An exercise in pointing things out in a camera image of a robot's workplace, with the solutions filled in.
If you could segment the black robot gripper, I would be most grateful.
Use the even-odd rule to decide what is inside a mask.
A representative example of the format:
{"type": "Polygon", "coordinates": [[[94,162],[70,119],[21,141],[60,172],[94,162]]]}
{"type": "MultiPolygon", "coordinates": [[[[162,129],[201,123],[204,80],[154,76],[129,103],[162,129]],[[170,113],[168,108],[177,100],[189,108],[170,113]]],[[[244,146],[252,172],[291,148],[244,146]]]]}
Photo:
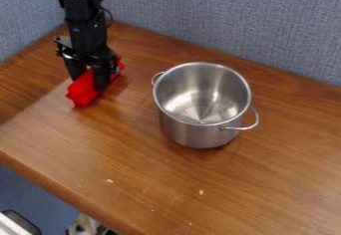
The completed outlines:
{"type": "Polygon", "coordinates": [[[69,36],[57,36],[57,54],[64,58],[70,77],[77,81],[92,67],[94,86],[104,92],[113,80],[113,71],[118,67],[118,54],[109,46],[109,28],[106,10],[66,10],[69,36]]]}

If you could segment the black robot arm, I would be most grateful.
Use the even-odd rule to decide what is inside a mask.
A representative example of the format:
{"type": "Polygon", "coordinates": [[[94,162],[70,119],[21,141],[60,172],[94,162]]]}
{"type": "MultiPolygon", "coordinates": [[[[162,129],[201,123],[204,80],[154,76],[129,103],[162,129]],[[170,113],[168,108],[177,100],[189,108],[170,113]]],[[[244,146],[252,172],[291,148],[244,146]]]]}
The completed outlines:
{"type": "Polygon", "coordinates": [[[120,55],[109,46],[109,29],[114,23],[112,11],[104,0],[60,0],[65,9],[68,36],[57,36],[57,55],[65,64],[74,81],[93,70],[94,89],[104,92],[112,76],[120,69],[120,55]]]}

